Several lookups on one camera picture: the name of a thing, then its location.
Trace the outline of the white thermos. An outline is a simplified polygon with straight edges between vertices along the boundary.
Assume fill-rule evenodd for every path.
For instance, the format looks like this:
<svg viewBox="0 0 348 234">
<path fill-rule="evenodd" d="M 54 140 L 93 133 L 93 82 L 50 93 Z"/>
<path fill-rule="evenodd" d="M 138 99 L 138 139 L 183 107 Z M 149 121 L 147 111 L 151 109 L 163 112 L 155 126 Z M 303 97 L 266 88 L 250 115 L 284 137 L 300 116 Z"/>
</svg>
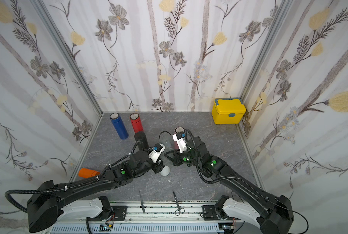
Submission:
<svg viewBox="0 0 348 234">
<path fill-rule="evenodd" d="M 160 175 L 162 176 L 168 176 L 170 174 L 170 167 L 164 166 L 163 169 L 160 171 Z"/>
</svg>

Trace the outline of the pink thermos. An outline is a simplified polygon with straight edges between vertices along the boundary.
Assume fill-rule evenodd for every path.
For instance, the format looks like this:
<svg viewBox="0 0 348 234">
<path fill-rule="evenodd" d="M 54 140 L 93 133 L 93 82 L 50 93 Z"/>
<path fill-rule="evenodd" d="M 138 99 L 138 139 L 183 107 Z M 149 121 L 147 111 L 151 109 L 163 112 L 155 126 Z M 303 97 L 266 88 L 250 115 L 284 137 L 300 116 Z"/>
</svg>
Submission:
<svg viewBox="0 0 348 234">
<path fill-rule="evenodd" d="M 183 127 L 177 127 L 175 129 L 175 133 L 178 133 L 178 132 L 185 132 L 185 129 Z"/>
</svg>

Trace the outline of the black thermos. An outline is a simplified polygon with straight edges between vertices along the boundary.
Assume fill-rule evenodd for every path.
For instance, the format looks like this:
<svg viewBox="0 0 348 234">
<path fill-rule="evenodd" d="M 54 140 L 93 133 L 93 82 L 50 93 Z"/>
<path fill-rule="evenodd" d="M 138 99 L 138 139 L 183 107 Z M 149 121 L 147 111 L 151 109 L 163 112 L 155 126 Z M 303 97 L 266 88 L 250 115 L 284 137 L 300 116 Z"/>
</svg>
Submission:
<svg viewBox="0 0 348 234">
<path fill-rule="evenodd" d="M 135 133 L 134 138 L 140 151 L 147 152 L 150 149 L 146 134 L 144 132 L 140 131 Z"/>
</svg>

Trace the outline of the red thermos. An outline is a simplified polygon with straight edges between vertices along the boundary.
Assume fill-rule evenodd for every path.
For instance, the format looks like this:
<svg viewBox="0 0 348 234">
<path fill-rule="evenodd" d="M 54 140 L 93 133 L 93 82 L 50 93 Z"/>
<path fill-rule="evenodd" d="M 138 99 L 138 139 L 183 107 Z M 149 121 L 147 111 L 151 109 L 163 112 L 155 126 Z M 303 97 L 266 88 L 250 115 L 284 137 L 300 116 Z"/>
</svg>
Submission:
<svg viewBox="0 0 348 234">
<path fill-rule="evenodd" d="M 144 131 L 142 121 L 141 121 L 140 115 L 138 113 L 130 114 L 130 121 L 131 121 L 133 130 L 135 133 Z"/>
</svg>

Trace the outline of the blue thermos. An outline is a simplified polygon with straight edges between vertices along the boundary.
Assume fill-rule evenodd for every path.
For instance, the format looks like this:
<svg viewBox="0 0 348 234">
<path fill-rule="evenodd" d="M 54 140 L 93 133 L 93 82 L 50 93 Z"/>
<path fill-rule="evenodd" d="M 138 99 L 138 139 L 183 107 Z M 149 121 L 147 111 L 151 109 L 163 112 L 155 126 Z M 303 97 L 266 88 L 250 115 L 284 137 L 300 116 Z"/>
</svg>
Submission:
<svg viewBox="0 0 348 234">
<path fill-rule="evenodd" d="M 125 125 L 123 123 L 123 120 L 119 113 L 111 113 L 109 116 L 118 136 L 121 139 L 127 139 L 129 137 L 129 134 L 127 132 L 127 129 L 125 128 Z"/>
</svg>

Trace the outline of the grey cloth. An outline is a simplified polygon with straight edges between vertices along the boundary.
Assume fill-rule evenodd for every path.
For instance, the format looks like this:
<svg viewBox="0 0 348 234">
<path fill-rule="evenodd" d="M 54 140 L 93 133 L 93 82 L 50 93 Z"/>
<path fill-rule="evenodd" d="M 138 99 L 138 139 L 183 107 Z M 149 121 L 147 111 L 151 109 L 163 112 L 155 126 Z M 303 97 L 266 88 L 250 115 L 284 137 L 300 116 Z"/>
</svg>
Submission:
<svg viewBox="0 0 348 234">
<path fill-rule="evenodd" d="M 172 155 L 174 153 L 173 140 L 170 137 L 160 139 L 160 143 L 165 146 L 164 154 Z"/>
</svg>

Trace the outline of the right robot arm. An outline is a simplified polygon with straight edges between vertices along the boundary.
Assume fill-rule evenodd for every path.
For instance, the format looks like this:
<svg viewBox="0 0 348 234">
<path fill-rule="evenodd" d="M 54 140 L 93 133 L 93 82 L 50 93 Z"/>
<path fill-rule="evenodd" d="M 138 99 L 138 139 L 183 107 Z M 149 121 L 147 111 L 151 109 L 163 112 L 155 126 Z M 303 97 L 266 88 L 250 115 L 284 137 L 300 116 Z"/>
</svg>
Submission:
<svg viewBox="0 0 348 234">
<path fill-rule="evenodd" d="M 240 203 L 228 196 L 218 201 L 221 215 L 235 217 L 255 225 L 264 234 L 287 234 L 294 222 L 291 201 L 270 194 L 238 174 L 226 161 L 209 153 L 200 137 L 190 139 L 186 150 L 171 150 L 165 156 L 174 166 L 193 165 L 207 184 L 220 183 L 238 194 Z"/>
</svg>

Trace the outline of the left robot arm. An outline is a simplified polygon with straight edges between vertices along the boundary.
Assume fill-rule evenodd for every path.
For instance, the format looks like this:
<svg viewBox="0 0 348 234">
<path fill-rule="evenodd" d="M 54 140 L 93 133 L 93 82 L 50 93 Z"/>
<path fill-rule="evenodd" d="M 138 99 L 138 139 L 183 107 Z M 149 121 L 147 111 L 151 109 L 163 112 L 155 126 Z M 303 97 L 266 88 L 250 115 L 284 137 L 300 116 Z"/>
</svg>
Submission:
<svg viewBox="0 0 348 234">
<path fill-rule="evenodd" d="M 37 233 L 54 225 L 64 214 L 62 209 L 74 201 L 125 186 L 150 170 L 158 173 L 164 167 L 160 156 L 161 153 L 154 150 L 138 151 L 128 161 L 107 166 L 102 173 L 88 179 L 57 185 L 52 180 L 44 182 L 30 193 L 32 196 L 27 202 L 29 232 Z"/>
</svg>

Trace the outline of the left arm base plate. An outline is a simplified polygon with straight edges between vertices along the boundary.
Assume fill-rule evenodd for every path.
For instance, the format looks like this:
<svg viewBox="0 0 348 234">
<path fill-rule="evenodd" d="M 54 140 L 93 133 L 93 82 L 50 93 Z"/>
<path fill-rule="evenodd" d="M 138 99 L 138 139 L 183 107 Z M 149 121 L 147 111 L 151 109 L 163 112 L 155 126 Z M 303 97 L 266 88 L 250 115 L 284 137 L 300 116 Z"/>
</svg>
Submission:
<svg viewBox="0 0 348 234">
<path fill-rule="evenodd" d="M 127 206 L 115 206 L 111 207 L 111 211 L 108 213 L 106 222 L 124 221 L 127 214 Z"/>
</svg>

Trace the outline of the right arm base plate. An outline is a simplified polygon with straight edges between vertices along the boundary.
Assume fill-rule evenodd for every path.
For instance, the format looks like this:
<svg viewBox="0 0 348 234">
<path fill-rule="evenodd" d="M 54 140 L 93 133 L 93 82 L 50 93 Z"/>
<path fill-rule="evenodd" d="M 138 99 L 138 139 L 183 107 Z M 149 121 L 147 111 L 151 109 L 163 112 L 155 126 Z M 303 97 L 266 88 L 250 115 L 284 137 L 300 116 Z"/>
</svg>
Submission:
<svg viewBox="0 0 348 234">
<path fill-rule="evenodd" d="M 220 220 L 221 216 L 219 213 L 219 209 L 215 207 L 214 205 L 203 205 L 202 206 L 202 213 L 200 216 L 205 221 L 214 221 L 214 220 Z"/>
</svg>

